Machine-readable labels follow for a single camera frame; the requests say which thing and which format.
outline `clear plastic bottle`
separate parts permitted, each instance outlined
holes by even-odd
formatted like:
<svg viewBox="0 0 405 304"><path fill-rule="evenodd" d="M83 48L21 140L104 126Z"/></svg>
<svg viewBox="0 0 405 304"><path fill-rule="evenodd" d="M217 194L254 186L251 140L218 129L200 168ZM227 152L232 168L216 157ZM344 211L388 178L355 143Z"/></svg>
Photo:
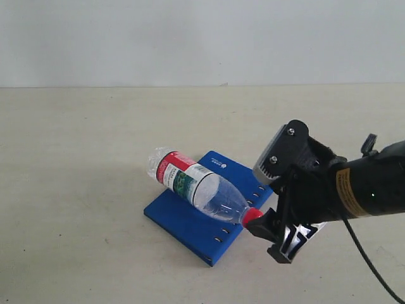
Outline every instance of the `clear plastic bottle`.
<svg viewBox="0 0 405 304"><path fill-rule="evenodd" d="M263 215L231 182L175 149L156 148L149 156L148 174L214 219L245 226Z"/></svg>

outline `black cable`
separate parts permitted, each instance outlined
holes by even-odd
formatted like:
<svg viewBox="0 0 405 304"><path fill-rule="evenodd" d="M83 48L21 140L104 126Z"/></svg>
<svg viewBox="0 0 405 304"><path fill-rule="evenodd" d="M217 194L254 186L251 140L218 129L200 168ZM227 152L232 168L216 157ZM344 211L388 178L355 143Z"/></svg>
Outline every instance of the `black cable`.
<svg viewBox="0 0 405 304"><path fill-rule="evenodd" d="M350 236L352 237L354 244L356 244L357 249L360 251L361 256L364 258L366 261L367 265L369 266L371 272L374 274L374 276L378 279L378 281L381 283L381 285L385 288L385 290L393 297L398 303L400 304L405 304L405 301L402 300L400 297L398 297L394 291L388 286L388 284L384 281L380 273L377 271L377 269L374 267L373 263L371 262L370 258L367 256L365 253L362 245L359 242L359 239L357 238L356 234L353 231L352 226L350 225L349 221L345 216L342 216L343 223L345 224L347 230L349 231Z"/></svg>

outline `blue board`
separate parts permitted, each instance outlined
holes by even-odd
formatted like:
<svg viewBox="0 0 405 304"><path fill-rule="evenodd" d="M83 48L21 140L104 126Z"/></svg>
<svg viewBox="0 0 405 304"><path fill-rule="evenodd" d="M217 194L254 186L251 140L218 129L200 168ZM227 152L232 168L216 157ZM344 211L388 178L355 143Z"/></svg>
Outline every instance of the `blue board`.
<svg viewBox="0 0 405 304"><path fill-rule="evenodd" d="M234 184L253 207L260 208L273 193L270 187L256 180L250 168L215 151L208 152L198 163ZM243 229L240 224L208 217L169 189L150 203L144 214L210 266L222 257Z"/></svg>

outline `white wall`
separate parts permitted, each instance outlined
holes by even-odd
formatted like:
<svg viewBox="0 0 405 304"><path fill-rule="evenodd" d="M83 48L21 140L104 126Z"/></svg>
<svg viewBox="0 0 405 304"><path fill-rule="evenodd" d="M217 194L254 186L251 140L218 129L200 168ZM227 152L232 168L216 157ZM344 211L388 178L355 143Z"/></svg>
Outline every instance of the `white wall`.
<svg viewBox="0 0 405 304"><path fill-rule="evenodd" d="M0 87L404 81L405 1L0 1Z"/></svg>

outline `table surface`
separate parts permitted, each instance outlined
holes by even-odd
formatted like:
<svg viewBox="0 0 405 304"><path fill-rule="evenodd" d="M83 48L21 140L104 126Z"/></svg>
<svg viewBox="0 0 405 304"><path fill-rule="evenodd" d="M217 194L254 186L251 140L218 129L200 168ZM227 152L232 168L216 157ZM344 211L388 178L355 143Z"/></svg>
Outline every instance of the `table surface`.
<svg viewBox="0 0 405 304"><path fill-rule="evenodd" d="M394 303L341 222L292 265L243 231L210 268L142 211L164 189L146 174L157 146L251 167L297 118L358 158L370 132L377 149L405 138L404 96L403 84L1 89L0 303ZM352 224L405 296L403 218Z"/></svg>

